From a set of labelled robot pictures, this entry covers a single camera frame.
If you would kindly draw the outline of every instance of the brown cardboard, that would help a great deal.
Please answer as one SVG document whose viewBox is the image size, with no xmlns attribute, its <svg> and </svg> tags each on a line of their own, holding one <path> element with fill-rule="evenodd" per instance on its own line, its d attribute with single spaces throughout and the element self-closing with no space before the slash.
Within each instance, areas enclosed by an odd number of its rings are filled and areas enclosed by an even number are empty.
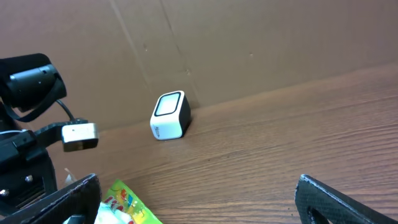
<svg viewBox="0 0 398 224">
<path fill-rule="evenodd" d="M 0 57 L 47 54 L 101 129 L 148 120 L 168 91 L 196 108 L 390 62 L 396 40 L 394 0 L 0 2 Z"/>
</svg>

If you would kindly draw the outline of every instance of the wood grain surface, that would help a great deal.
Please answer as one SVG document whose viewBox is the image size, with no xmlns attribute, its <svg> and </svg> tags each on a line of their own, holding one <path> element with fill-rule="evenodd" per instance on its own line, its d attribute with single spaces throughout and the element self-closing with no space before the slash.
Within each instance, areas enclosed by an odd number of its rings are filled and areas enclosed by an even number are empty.
<svg viewBox="0 0 398 224">
<path fill-rule="evenodd" d="M 398 219 L 398 63 L 195 110 L 182 139 L 145 122 L 49 151 L 60 185 L 65 167 L 121 179 L 164 223 L 300 223 L 300 174 Z"/>
</svg>

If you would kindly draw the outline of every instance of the metal screw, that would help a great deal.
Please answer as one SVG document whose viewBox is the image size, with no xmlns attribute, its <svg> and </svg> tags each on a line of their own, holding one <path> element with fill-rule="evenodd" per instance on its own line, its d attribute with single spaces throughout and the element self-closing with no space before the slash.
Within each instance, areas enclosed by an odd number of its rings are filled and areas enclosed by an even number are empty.
<svg viewBox="0 0 398 224">
<path fill-rule="evenodd" d="M 7 196 L 9 194 L 10 194 L 10 191 L 7 190 L 7 189 L 0 190 L 0 195 L 3 196 L 3 197 L 5 197 L 5 196 Z"/>
<path fill-rule="evenodd" d="M 33 181 L 32 175 L 29 175 L 29 176 L 25 177 L 25 181 L 28 182 L 28 183 L 32 182 Z"/>
</svg>

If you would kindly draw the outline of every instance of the small white box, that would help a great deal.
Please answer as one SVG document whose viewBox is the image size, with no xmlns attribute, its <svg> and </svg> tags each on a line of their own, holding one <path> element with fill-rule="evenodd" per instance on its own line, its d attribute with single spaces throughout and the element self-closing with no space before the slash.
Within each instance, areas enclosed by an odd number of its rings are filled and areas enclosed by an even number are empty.
<svg viewBox="0 0 398 224">
<path fill-rule="evenodd" d="M 191 121 L 191 108 L 183 91 L 163 94 L 150 118 L 150 128 L 158 140 L 180 138 Z"/>
</svg>

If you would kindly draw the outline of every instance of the wooden table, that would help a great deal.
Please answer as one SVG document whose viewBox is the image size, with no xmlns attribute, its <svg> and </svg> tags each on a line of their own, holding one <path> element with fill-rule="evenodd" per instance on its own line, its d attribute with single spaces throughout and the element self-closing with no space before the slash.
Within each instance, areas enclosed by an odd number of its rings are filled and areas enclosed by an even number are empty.
<svg viewBox="0 0 398 224">
<path fill-rule="evenodd" d="M 398 63 L 196 110 L 182 139 L 146 121 L 50 155 L 59 184 L 122 179 L 164 223 L 300 223 L 300 174 L 398 219 Z"/>
</svg>

